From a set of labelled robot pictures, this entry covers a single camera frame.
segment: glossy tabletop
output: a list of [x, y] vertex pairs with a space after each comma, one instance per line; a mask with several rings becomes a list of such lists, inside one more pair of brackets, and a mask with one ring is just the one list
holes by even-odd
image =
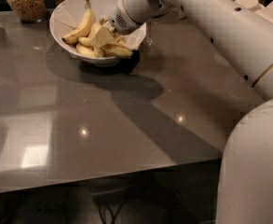
[[49, 13], [0, 12], [0, 192], [217, 159], [262, 102], [188, 20], [148, 23], [131, 60], [99, 68], [55, 43]]

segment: dark floor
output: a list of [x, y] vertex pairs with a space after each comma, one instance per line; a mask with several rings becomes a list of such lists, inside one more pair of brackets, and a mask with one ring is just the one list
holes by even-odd
[[215, 219], [219, 166], [207, 161], [0, 194], [0, 224], [204, 223]]

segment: banana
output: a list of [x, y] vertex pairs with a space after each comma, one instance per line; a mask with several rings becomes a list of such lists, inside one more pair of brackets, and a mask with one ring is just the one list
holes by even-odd
[[95, 22], [95, 14], [90, 6], [90, 1], [87, 2], [87, 10], [84, 13], [84, 16], [77, 26], [72, 32], [64, 35], [61, 39], [67, 44], [75, 44], [78, 42], [79, 37], [87, 36], [90, 32], [92, 24]]
[[129, 48], [113, 43], [103, 46], [102, 49], [106, 52], [106, 55], [118, 58], [130, 58], [133, 54], [133, 51]]
[[95, 56], [98, 57], [98, 58], [105, 56], [105, 51], [103, 49], [94, 48], [93, 51], [95, 53]]
[[96, 58], [95, 51], [83, 46], [81, 43], [77, 43], [76, 50], [79, 54], [81, 54], [83, 56], [90, 57], [90, 58]]
[[116, 35], [116, 38], [112, 42], [110, 42], [110, 44], [116, 44], [116, 45], [120, 45], [123, 47], [127, 46], [120, 35]]
[[81, 43], [83, 46], [87, 48], [93, 48], [91, 43], [90, 43], [90, 38], [89, 37], [79, 37], [78, 38], [79, 43]]

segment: white bowl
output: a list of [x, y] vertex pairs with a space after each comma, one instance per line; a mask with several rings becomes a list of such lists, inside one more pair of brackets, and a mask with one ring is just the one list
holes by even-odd
[[[118, 0], [90, 0], [91, 8], [96, 16], [99, 18], [108, 18], [111, 7], [116, 6]], [[64, 49], [66, 49], [71, 56], [81, 59], [88, 63], [93, 63], [97, 66], [108, 67], [120, 62], [121, 59], [117, 57], [102, 57], [89, 58], [77, 53], [75, 47], [65, 44], [61, 38], [63, 35], [73, 31], [80, 23], [86, 9], [86, 0], [65, 0], [59, 4], [52, 12], [50, 18], [50, 32], [52, 33], [56, 42]], [[125, 35], [123, 40], [129, 48], [136, 50], [143, 42], [146, 36], [146, 24], [130, 35]]]

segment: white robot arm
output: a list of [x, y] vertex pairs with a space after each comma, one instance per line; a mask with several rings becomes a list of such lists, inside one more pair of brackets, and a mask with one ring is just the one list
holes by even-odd
[[267, 102], [243, 118], [225, 147], [216, 224], [273, 223], [273, 23], [232, 0], [120, 0], [121, 33], [175, 6]]

